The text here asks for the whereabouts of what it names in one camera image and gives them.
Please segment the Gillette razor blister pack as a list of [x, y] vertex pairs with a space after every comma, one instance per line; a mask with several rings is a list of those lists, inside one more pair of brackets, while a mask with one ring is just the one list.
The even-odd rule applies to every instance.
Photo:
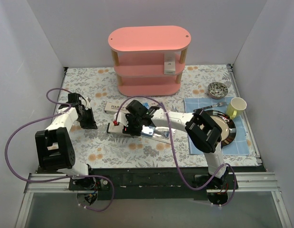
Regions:
[[142, 104], [145, 108], [149, 109], [149, 104], [148, 103], [143, 103]]
[[158, 142], [171, 144], [170, 133], [167, 127], [143, 126], [141, 136]]

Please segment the slim white H razor box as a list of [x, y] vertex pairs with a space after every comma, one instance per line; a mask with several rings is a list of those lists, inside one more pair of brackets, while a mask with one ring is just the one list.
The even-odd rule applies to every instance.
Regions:
[[108, 123], [107, 133], [123, 134], [123, 130], [124, 130], [124, 125], [122, 124], [115, 126], [113, 123]]

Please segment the white Harry's razor box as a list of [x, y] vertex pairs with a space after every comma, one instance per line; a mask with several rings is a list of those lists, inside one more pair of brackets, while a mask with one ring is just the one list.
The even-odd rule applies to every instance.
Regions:
[[[104, 112], [107, 114], [115, 114], [120, 108], [120, 104], [107, 102], [104, 108]], [[120, 112], [127, 114], [128, 110], [125, 106], [122, 106]]]

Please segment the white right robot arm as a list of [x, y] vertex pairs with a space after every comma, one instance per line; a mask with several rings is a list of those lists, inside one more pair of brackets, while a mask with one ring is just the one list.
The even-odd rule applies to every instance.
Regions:
[[222, 129], [206, 111], [171, 112], [161, 103], [147, 109], [138, 100], [131, 101], [126, 109], [127, 124], [123, 127], [123, 134], [140, 136], [143, 126], [167, 127], [169, 130], [186, 132], [194, 146], [204, 154], [208, 165], [209, 180], [198, 189], [206, 186], [220, 189], [227, 184], [229, 168], [222, 153]]

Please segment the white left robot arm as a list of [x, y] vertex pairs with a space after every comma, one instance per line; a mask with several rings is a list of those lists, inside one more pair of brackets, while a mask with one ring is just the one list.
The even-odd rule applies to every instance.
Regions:
[[97, 124], [90, 106], [90, 99], [78, 93], [68, 94], [66, 104], [59, 106], [59, 116], [43, 131], [35, 134], [39, 166], [44, 171], [57, 171], [73, 179], [73, 184], [86, 190], [96, 187], [88, 164], [76, 160], [69, 132], [79, 122], [81, 129], [96, 130]]

